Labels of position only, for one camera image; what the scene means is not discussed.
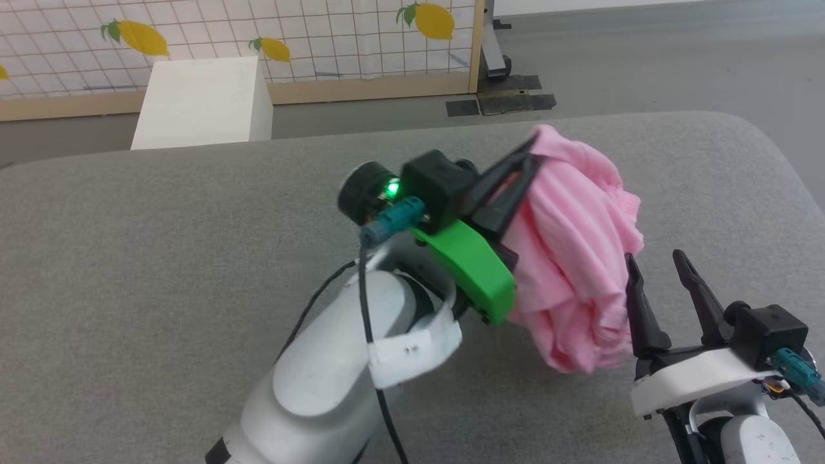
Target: pink shirt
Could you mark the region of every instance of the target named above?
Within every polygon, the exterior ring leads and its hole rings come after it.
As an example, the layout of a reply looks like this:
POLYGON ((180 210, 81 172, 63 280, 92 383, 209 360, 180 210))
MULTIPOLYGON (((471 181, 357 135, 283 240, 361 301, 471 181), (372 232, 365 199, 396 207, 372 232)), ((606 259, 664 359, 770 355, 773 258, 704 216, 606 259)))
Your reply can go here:
POLYGON ((502 240, 519 254, 510 321, 561 372, 617 367, 632 353, 625 253, 644 246, 640 200, 605 155, 549 125, 535 130, 531 152, 549 159, 502 240))

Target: lemon print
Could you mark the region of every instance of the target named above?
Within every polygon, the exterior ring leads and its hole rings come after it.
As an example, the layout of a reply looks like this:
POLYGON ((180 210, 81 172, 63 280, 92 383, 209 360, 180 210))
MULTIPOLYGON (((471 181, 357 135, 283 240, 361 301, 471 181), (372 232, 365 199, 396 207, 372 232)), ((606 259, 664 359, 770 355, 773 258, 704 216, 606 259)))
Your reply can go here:
POLYGON ((120 38, 126 40, 126 44, 142 54, 151 56, 165 55, 169 56, 169 50, 166 48, 166 39, 163 38, 152 27, 137 21, 117 21, 114 20, 109 24, 101 26, 101 36, 106 38, 106 34, 112 40, 120 43, 120 38))
POLYGON ((446 8, 435 3, 422 3, 419 5, 418 2, 415 2, 398 10, 398 14, 395 15, 396 24, 398 24, 398 19, 402 14, 407 26, 412 26, 413 20, 415 20, 415 26, 425 37, 436 40, 453 40, 455 20, 446 8))
POLYGON ((270 59, 275 61, 290 61, 290 48, 284 45, 280 40, 272 39, 271 37, 258 37, 255 40, 249 41, 249 48, 255 47, 255 50, 261 51, 270 59))

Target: teal connector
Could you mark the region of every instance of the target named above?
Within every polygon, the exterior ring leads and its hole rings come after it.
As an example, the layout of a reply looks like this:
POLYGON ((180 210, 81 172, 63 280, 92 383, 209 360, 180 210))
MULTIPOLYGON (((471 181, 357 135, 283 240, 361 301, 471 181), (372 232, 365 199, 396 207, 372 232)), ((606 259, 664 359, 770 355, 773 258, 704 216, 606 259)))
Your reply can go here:
POLYGON ((398 232, 415 227, 423 217, 424 202, 408 196, 361 227, 361 239, 370 245, 382 244, 398 232))
POLYGON ((805 391, 815 388, 814 386, 822 380, 822 374, 788 348, 782 348, 776 352, 773 366, 787 380, 805 391))

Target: wooden frame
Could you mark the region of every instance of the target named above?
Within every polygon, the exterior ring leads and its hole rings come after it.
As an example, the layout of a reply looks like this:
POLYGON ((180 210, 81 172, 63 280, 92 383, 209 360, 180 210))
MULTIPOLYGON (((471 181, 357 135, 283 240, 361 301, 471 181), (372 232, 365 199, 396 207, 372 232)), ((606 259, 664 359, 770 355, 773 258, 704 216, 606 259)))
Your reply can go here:
MULTIPOLYGON (((484 0, 476 0, 469 73, 409 74, 377 79, 269 84, 272 104, 475 93, 481 64, 483 16, 484 0)), ((137 113, 143 105, 144 95, 145 92, 124 92, 0 100, 0 121, 137 113)))

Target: white box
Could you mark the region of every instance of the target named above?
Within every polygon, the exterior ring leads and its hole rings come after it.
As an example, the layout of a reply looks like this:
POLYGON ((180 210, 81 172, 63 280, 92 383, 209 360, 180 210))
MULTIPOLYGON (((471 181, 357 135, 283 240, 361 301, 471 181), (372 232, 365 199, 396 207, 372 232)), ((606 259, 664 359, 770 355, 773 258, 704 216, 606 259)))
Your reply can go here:
POLYGON ((272 100, 258 58, 154 64, 132 149, 272 138, 272 100))

